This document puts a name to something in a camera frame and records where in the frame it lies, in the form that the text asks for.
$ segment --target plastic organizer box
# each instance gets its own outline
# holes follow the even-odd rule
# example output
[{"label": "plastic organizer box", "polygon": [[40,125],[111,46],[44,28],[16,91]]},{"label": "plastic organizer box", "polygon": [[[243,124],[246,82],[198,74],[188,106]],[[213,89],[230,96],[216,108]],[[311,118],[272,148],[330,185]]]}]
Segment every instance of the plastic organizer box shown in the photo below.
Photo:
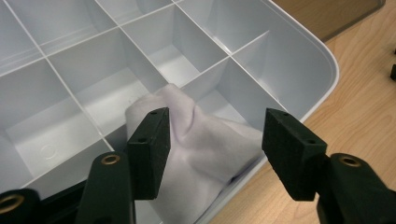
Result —
[{"label": "plastic organizer box", "polygon": [[[125,109],[167,83],[262,130],[266,107],[303,121],[337,79],[325,46],[268,0],[0,1],[0,192],[46,198],[85,179],[96,156],[124,147]],[[153,213],[137,203],[138,222],[161,223]]]}]

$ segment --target table surface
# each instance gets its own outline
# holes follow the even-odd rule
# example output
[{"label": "table surface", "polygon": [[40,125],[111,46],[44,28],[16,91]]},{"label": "table surface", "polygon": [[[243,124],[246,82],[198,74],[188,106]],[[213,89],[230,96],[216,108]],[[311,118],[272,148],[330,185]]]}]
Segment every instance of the table surface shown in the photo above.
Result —
[{"label": "table surface", "polygon": [[[396,0],[326,46],[339,64],[340,79],[304,124],[329,145],[328,155],[355,155],[396,189],[396,82],[389,78],[396,63]],[[266,163],[211,223],[318,223],[317,199],[293,201]]]}]

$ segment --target screw hole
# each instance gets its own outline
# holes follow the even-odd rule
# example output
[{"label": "screw hole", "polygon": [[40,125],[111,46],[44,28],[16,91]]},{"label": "screw hole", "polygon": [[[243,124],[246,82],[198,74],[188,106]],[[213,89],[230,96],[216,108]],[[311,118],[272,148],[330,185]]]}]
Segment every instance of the screw hole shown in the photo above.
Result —
[{"label": "screw hole", "polygon": [[118,155],[108,155],[108,156],[102,158],[101,162],[104,165],[111,165],[111,164],[118,162],[119,160],[120,160],[120,156],[118,156]]},{"label": "screw hole", "polygon": [[360,167],[361,166],[360,162],[358,162],[357,160],[355,160],[351,157],[347,157],[347,156],[341,157],[340,162],[342,162],[345,165],[352,166],[352,167]]},{"label": "screw hole", "polygon": [[24,201],[24,197],[20,194],[11,194],[0,199],[0,214],[10,212],[20,206]]},{"label": "screw hole", "polygon": [[139,138],[139,139],[137,139],[137,142],[139,142],[139,143],[146,143],[147,141],[148,141],[147,138]]}]

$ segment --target crumpled fabric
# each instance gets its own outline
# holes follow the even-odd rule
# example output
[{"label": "crumpled fabric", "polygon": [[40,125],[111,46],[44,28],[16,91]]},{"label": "crumpled fabric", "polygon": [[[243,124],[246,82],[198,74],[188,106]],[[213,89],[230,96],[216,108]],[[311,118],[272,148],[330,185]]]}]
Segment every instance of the crumpled fabric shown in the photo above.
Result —
[{"label": "crumpled fabric", "polygon": [[128,139],[148,112],[169,107],[171,150],[158,198],[164,223],[194,223],[231,179],[262,155],[262,133],[207,115],[173,84],[134,102],[125,112]]}]

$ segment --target compartment divider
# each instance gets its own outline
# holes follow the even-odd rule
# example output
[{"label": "compartment divider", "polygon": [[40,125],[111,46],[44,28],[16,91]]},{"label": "compartment divider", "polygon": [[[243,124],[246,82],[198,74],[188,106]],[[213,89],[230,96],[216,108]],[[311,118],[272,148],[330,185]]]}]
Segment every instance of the compartment divider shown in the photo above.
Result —
[{"label": "compartment divider", "polygon": [[98,3],[97,0],[95,0],[95,3],[96,3],[96,5],[99,6],[99,8],[101,8],[101,9],[106,13],[106,15],[107,15],[115,24],[117,24],[116,21],[114,20],[114,18],[113,18],[112,16],[110,16],[110,14],[107,12],[107,10],[106,10],[100,3]]},{"label": "compartment divider", "polygon": [[145,58],[151,63],[151,65],[163,76],[163,78],[166,80],[166,82],[167,82],[167,83],[170,83],[169,79],[166,78],[166,76],[163,75],[163,73],[160,71],[160,69],[158,69],[158,66],[155,65],[155,63],[149,58],[149,56],[145,53],[145,51],[143,51],[143,50],[139,47],[139,45],[136,44],[136,43],[132,40],[132,38],[125,32],[125,30],[123,29],[122,26],[120,26],[120,29],[122,30],[122,33],[125,34],[129,40],[131,40],[131,42],[132,42],[132,43],[136,46],[136,48],[142,53],[142,55],[145,56]]},{"label": "compartment divider", "polygon": [[260,38],[263,38],[266,35],[269,35],[271,32],[271,30],[267,30],[264,33],[262,33],[262,35],[257,36],[256,38],[252,39],[251,41],[249,41],[246,45],[242,46],[240,49],[236,50],[235,52],[231,53],[230,56],[234,56],[235,54],[237,54],[239,51],[242,51],[243,49],[246,49],[249,45],[253,44],[254,42],[258,41]]},{"label": "compartment divider", "polygon": [[286,109],[286,107],[285,106],[283,106],[282,105],[282,103],[279,101],[279,99],[278,98],[276,98],[271,92],[269,92],[253,75],[251,75],[250,73],[249,73],[249,71],[244,67],[244,66],[242,66],[233,56],[230,56],[232,59],[233,59],[233,61],[236,63],[236,64],[238,64],[238,66],[240,66],[241,68],[242,68],[242,70],[244,70],[256,83],[257,83],[257,85],[259,85],[259,86],[261,86],[262,87],[262,89],[265,91],[265,92],[267,92],[268,93],[268,95],[270,95],[281,107],[282,107],[282,109],[284,109],[286,112],[289,112],[289,110],[288,109]]},{"label": "compartment divider", "polygon": [[114,20],[114,18],[110,15],[110,13],[108,13],[108,11],[102,6],[102,4],[100,4],[100,3],[98,2],[98,0],[95,0],[95,2],[96,2],[96,3],[99,5],[99,7],[107,14],[107,16],[108,16],[112,21],[114,21],[114,23],[116,23],[117,26],[120,27],[120,28],[121,28],[121,26],[124,26],[124,25],[126,25],[126,24],[128,24],[128,23],[131,23],[131,22],[134,22],[134,21],[139,21],[139,20],[141,20],[141,19],[143,19],[143,18],[145,18],[145,17],[147,17],[147,16],[150,16],[151,14],[154,14],[154,13],[156,13],[156,12],[158,12],[158,11],[161,11],[161,10],[167,8],[167,7],[171,7],[171,6],[173,6],[173,5],[176,4],[176,2],[172,0],[172,2],[173,2],[172,4],[169,4],[169,5],[164,6],[164,7],[160,7],[160,8],[158,8],[158,9],[153,10],[153,11],[150,11],[149,13],[147,13],[147,14],[145,14],[145,15],[142,15],[142,16],[137,17],[137,18],[135,18],[135,19],[132,19],[132,20],[130,20],[130,21],[126,21],[126,22],[122,22],[122,23],[118,24],[118,23]]},{"label": "compartment divider", "polygon": [[218,41],[215,41],[213,38],[212,38],[212,36],[210,36],[210,34],[208,34],[207,33],[207,31],[205,31],[200,25],[198,25],[198,23],[197,22],[195,22],[193,19],[192,19],[192,17],[181,7],[181,6],[179,6],[178,4],[180,3],[180,2],[182,2],[182,0],[179,0],[179,1],[176,1],[176,0],[173,0],[174,2],[175,2],[175,5],[178,7],[178,9],[180,9],[204,34],[206,34],[212,41],[213,41],[213,43],[215,43],[217,46],[219,46],[219,48],[222,50],[222,51],[224,51],[227,55],[232,55],[230,52],[228,52],[227,50],[224,50],[224,48],[218,43]]}]

